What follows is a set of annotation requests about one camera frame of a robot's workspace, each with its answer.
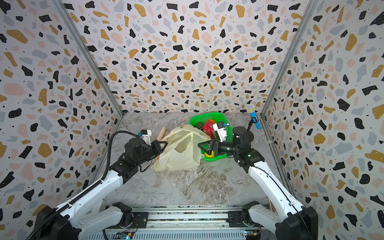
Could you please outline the yellow lemon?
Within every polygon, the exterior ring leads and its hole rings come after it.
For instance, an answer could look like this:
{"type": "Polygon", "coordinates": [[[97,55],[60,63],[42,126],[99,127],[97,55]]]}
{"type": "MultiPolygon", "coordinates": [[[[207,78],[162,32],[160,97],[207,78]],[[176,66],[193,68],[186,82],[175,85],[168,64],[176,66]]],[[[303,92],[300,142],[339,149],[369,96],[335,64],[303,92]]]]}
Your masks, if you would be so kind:
{"type": "Polygon", "coordinates": [[[212,159],[214,156],[214,151],[212,151],[210,154],[205,153],[205,158],[212,159]]]}

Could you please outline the cream plastic bag orange print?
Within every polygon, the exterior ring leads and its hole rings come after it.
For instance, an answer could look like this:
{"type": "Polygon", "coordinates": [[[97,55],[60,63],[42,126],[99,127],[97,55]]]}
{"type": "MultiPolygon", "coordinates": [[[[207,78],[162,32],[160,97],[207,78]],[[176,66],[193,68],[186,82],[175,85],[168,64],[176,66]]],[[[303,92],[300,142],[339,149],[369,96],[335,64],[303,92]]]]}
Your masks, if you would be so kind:
{"type": "Polygon", "coordinates": [[[151,169],[160,172],[189,170],[198,167],[204,157],[198,144],[210,139],[207,134],[192,125],[182,125],[173,129],[163,138],[168,145],[156,158],[151,169]]]}

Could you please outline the pink dragon fruit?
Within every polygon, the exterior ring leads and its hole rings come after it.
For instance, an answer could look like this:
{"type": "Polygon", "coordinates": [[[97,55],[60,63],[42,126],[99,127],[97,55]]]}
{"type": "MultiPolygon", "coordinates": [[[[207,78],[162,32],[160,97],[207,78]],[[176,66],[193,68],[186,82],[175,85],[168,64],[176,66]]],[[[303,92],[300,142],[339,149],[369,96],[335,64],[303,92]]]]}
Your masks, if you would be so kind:
{"type": "Polygon", "coordinates": [[[214,139],[215,138],[215,135],[214,135],[214,128],[213,128],[213,124],[210,122],[210,121],[206,121],[204,126],[203,126],[203,129],[202,131],[208,135],[211,139],[214,139]]]}

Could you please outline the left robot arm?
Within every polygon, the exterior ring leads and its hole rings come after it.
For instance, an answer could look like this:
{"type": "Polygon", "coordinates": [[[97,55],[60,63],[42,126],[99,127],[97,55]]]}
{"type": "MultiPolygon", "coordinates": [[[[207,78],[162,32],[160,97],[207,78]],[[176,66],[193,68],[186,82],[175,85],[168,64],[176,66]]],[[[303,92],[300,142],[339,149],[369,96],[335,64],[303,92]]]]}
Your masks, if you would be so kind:
{"type": "Polygon", "coordinates": [[[141,165],[156,159],[168,142],[154,140],[150,145],[141,138],[125,144],[125,153],[95,183],[55,208],[43,208],[37,215],[28,240],[83,240],[132,216],[132,209],[122,203],[87,216],[86,214],[109,193],[141,171],[141,165]]]}

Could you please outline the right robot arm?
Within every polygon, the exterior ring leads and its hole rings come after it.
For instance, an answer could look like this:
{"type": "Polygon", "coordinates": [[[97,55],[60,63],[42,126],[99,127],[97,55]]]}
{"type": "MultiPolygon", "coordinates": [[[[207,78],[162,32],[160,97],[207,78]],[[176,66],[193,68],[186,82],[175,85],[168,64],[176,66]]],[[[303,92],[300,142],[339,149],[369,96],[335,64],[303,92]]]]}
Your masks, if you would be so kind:
{"type": "Polygon", "coordinates": [[[261,187],[275,211],[252,201],[242,207],[239,217],[229,217],[228,223],[249,228],[264,227],[278,240],[316,240],[319,236],[319,216],[313,207],[305,207],[274,175],[265,158],[251,143],[254,134],[245,127],[233,128],[232,141],[209,140],[198,144],[206,154],[230,155],[261,187]]]}

